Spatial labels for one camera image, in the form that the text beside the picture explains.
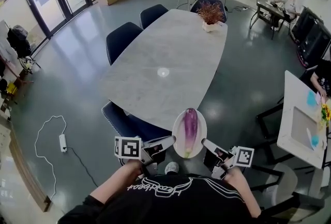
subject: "gray floor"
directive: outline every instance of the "gray floor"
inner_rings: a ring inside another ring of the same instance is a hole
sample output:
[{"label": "gray floor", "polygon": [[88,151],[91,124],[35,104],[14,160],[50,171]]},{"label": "gray floor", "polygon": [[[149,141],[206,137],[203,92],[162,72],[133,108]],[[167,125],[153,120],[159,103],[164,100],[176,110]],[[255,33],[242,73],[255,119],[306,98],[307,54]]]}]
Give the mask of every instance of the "gray floor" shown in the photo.
[{"label": "gray floor", "polygon": [[[64,116],[67,144],[80,155],[97,184],[119,167],[113,155],[116,133],[101,114],[108,100],[101,92],[100,79],[110,67],[105,39],[126,22],[139,25],[139,13],[155,4],[171,9],[177,0],[123,0],[109,7],[95,5],[61,29],[38,53],[42,70],[29,77],[34,83],[20,91],[19,104],[13,106],[11,114],[23,155],[49,196],[54,184],[51,167],[36,157],[34,142],[43,122],[52,115]],[[238,5],[242,4],[227,1],[229,10]],[[271,41],[269,26],[261,20],[249,30],[252,15],[252,10],[228,14],[222,59],[199,107],[207,122],[208,138],[223,148],[262,142],[255,116],[281,97],[285,70],[296,76],[304,71],[286,28]],[[278,122],[279,118],[274,118],[269,123],[275,133]],[[57,194],[53,201],[66,212],[95,187],[72,151],[60,152],[58,135],[63,126],[62,119],[48,123],[40,133],[37,150],[54,164]],[[170,150],[167,160],[178,160],[182,172],[208,175],[202,165],[203,156],[201,153],[184,161]],[[254,163],[265,164],[263,152],[257,152]],[[297,159],[289,163],[304,165]]]}]

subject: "plant pot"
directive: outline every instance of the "plant pot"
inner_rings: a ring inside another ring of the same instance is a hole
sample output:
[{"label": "plant pot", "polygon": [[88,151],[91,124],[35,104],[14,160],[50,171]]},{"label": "plant pot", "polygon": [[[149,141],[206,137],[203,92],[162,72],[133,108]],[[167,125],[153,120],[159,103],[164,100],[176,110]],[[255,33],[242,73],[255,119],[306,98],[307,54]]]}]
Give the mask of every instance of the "plant pot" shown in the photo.
[{"label": "plant pot", "polygon": [[217,24],[207,24],[206,22],[202,22],[202,28],[207,32],[210,33],[212,31],[215,31],[217,29]]}]

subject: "electrical outlet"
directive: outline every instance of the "electrical outlet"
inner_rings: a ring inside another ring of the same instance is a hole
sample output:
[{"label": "electrical outlet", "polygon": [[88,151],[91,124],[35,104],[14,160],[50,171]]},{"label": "electrical outlet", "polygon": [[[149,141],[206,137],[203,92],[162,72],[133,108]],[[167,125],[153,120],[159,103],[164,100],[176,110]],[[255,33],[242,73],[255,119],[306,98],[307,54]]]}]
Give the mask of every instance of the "electrical outlet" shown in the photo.
[{"label": "electrical outlet", "polygon": [[58,136],[60,139],[60,148],[61,148],[61,152],[67,152],[67,142],[66,142],[66,136],[64,134]]}]

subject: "eggplant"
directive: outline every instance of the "eggplant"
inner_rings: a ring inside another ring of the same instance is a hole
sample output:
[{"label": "eggplant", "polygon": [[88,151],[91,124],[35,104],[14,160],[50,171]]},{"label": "eggplant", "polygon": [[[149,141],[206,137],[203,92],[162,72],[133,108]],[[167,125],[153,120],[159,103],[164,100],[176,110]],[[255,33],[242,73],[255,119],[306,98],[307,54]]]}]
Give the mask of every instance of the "eggplant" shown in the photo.
[{"label": "eggplant", "polygon": [[193,151],[194,143],[198,134],[198,114],[195,109],[189,108],[184,115],[185,126],[185,158]]}]

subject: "white shoe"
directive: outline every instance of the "white shoe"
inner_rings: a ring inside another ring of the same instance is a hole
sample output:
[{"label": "white shoe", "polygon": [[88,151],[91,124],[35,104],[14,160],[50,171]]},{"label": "white shoe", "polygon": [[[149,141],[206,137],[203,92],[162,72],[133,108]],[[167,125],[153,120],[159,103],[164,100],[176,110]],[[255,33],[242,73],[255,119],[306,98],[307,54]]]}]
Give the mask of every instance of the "white shoe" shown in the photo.
[{"label": "white shoe", "polygon": [[179,165],[178,165],[178,163],[176,163],[174,161],[168,163],[168,165],[165,167],[164,173],[167,174],[168,172],[178,173],[179,172]]}]

